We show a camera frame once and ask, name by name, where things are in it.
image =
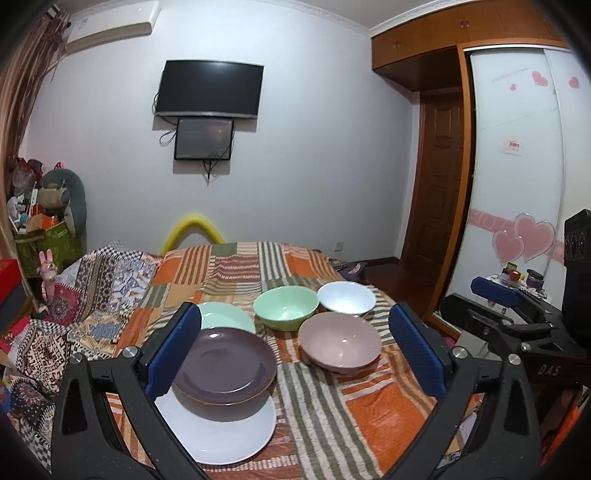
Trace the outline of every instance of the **air conditioner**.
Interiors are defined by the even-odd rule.
[[[140,2],[80,17],[72,25],[66,51],[74,53],[122,38],[150,35],[160,13],[160,2]]]

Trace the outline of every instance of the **mint green plate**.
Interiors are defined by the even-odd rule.
[[[275,330],[292,332],[300,328],[318,308],[318,294],[309,288],[284,286],[259,295],[253,308],[263,323]]]
[[[201,329],[230,327],[256,333],[255,322],[248,314],[229,303],[206,301],[197,305],[201,310]]]

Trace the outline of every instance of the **metal screw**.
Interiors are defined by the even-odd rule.
[[[521,358],[519,357],[519,355],[516,355],[515,353],[510,353],[509,363],[511,365],[519,365],[521,363]]]
[[[139,352],[139,349],[136,346],[126,346],[123,349],[123,356],[125,358],[133,358],[135,357]]]
[[[73,365],[78,365],[80,362],[82,362],[82,358],[82,354],[80,352],[76,352],[70,357],[70,363]]]
[[[459,359],[466,358],[468,356],[468,350],[462,346],[457,346],[452,350],[452,355]]]

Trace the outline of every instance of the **ceiling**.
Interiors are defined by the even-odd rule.
[[[57,4],[71,13],[79,12],[93,7],[106,0],[58,0]],[[412,18],[424,15],[458,3],[473,0],[258,0],[267,3],[275,3],[288,7],[312,7],[321,8],[332,14],[336,14],[349,22],[361,25],[372,35],[385,31],[394,25],[408,21]]]

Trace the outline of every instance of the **wall-mounted monitor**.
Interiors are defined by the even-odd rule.
[[[263,66],[211,60],[167,60],[155,114],[257,118]]]
[[[234,120],[181,118],[174,144],[175,160],[230,160]]]

